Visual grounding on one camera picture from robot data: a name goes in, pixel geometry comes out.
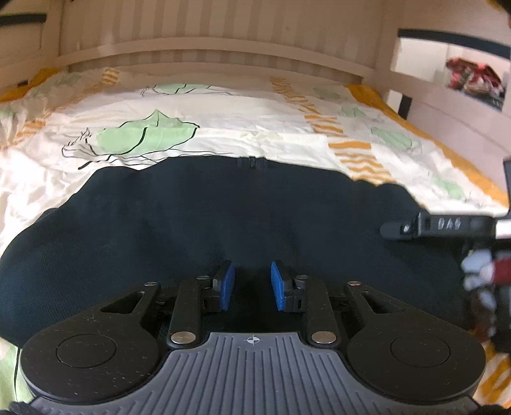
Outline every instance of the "bed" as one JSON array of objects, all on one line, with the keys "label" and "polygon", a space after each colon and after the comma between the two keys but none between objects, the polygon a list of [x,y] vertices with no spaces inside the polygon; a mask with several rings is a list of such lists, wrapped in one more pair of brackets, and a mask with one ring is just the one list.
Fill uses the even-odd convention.
[{"label": "bed", "polygon": [[[435,0],[442,16],[454,16],[454,3]],[[432,213],[505,214],[509,100],[499,113],[389,69],[400,28],[509,45],[507,16],[469,3],[490,28],[470,13],[448,26],[425,10],[435,7],[406,0],[302,8],[285,0],[13,0],[0,14],[0,22],[20,16],[0,26],[0,253],[95,171],[182,156],[264,157],[395,183]],[[413,97],[416,125],[386,105],[390,89]],[[449,142],[453,151],[419,129],[437,124],[449,137],[468,129],[483,150]],[[509,357],[484,346],[475,397],[510,406]],[[0,338],[0,408],[30,399],[19,352]]]}]

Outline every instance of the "circular cap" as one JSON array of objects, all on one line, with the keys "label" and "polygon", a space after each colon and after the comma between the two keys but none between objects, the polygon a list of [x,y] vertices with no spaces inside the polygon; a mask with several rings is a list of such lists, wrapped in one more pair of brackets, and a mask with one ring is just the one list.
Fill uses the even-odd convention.
[{"label": "circular cap", "polygon": [[398,337],[390,346],[400,362],[415,367],[435,367],[449,358],[449,346],[437,337],[408,335]]},{"label": "circular cap", "polygon": [[337,336],[331,331],[317,331],[311,338],[313,342],[318,344],[331,344],[337,340]]},{"label": "circular cap", "polygon": [[170,339],[176,344],[190,344],[195,341],[195,334],[189,331],[178,331],[170,336]]},{"label": "circular cap", "polygon": [[64,340],[57,348],[57,357],[71,367],[89,368],[110,360],[116,346],[101,334],[79,334]]}]

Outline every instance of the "blue pad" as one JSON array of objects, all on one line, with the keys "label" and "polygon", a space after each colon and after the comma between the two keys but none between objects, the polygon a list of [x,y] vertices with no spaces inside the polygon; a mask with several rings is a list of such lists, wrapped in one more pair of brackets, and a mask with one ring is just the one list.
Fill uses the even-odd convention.
[{"label": "blue pad", "polygon": [[231,262],[229,268],[225,272],[222,279],[222,286],[220,288],[220,308],[222,311],[227,311],[229,308],[230,295],[233,293],[234,288],[234,264]]},{"label": "blue pad", "polygon": [[277,309],[284,311],[284,283],[282,282],[281,272],[278,270],[275,261],[271,263],[271,286],[275,294]]}]

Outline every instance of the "bed sheet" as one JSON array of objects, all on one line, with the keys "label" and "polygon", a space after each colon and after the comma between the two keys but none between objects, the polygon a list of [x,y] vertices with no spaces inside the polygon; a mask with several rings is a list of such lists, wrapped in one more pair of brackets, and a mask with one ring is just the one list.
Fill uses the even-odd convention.
[{"label": "bed sheet", "polygon": [[[0,104],[0,146],[0,255],[97,169],[143,169],[179,156],[265,157],[397,183],[433,213],[507,212],[504,192],[362,85],[116,68],[61,72]],[[508,404],[508,357],[491,350],[494,370],[477,397]],[[30,398],[18,359],[19,350],[0,339],[0,408]]]}]

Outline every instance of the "metal bolt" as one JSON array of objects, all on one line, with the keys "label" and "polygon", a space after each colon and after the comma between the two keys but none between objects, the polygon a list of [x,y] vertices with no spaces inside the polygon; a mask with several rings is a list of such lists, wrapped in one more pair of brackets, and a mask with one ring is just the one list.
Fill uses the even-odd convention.
[{"label": "metal bolt", "polygon": [[178,331],[170,336],[170,339],[176,344],[190,344],[195,341],[195,334],[189,331]]},{"label": "metal bolt", "polygon": [[313,342],[318,344],[332,344],[337,340],[337,336],[331,331],[317,331],[311,338]]}]

